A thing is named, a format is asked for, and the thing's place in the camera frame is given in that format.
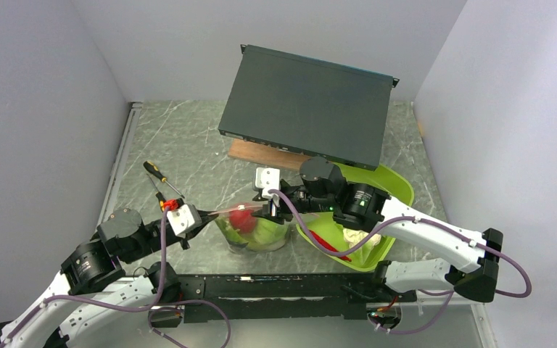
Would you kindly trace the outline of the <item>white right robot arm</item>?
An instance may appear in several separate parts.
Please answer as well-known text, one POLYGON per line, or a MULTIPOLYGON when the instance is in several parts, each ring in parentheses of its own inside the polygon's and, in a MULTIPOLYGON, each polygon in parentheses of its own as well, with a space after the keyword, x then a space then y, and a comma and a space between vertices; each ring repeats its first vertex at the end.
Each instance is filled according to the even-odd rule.
POLYGON ((300 177, 302 184, 291 186, 278 169, 257 168, 252 186, 255 200, 263 205, 255 217, 279 224, 295 218, 309 236, 302 215, 329 213, 343 228, 364 232, 362 241, 343 252, 324 250, 335 257, 353 253, 375 236, 406 241, 437 256, 420 262, 379 262, 370 283, 378 300, 412 290, 452 290, 471 301, 489 303, 499 294, 502 232, 460 229, 433 218, 384 189, 347 180, 338 165, 323 157, 303 162, 300 177))

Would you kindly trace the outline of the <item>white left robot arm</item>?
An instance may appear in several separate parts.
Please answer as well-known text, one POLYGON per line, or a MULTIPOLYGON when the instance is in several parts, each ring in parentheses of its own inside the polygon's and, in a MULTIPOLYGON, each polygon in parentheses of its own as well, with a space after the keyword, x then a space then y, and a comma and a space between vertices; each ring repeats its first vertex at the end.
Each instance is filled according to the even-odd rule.
POLYGON ((167 248, 188 249, 189 240, 216 217, 178 202, 148 224, 135 210, 113 212, 65 259, 23 314, 0 323, 0 347, 66 347, 126 312, 180 302, 184 294, 167 248))

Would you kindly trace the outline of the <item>red tomato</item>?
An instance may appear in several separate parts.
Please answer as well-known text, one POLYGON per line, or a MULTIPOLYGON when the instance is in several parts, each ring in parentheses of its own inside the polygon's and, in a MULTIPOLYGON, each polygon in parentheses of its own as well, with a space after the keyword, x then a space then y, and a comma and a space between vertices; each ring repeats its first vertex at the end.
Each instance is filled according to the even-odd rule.
POLYGON ((234 210, 229 213, 229 223, 234 229, 239 230, 240 234, 252 233, 257 225, 256 217, 252 216, 254 210, 234 210))

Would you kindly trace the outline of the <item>green celery stalks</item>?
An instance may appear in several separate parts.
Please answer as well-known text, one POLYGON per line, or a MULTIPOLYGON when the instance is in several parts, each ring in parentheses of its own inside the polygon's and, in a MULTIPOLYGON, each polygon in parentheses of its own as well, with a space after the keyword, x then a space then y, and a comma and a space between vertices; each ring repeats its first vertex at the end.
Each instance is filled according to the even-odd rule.
POLYGON ((260 244, 254 241, 252 233, 240 234, 239 230, 234 229, 231 224, 224 219, 217 220, 216 225, 228 243, 228 247, 234 253, 256 252, 260 249, 260 244))

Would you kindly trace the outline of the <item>clear zip top bag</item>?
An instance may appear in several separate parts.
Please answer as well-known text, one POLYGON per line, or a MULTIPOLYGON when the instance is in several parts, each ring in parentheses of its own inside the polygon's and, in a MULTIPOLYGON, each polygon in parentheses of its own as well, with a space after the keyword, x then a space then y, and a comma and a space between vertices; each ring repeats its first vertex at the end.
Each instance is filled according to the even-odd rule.
POLYGON ((289 225, 253 216, 261 208, 259 202, 242 202, 210 213, 233 253, 273 252, 290 240, 289 225))

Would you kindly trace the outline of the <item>green cabbage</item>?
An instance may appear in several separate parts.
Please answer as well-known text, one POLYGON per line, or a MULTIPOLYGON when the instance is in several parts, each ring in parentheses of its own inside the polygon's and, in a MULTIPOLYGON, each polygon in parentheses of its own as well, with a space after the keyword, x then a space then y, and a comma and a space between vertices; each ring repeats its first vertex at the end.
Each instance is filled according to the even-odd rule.
POLYGON ((284 241, 288 225, 277 224, 266 219, 258 219, 253 231, 253 239, 258 244, 275 244, 284 241))

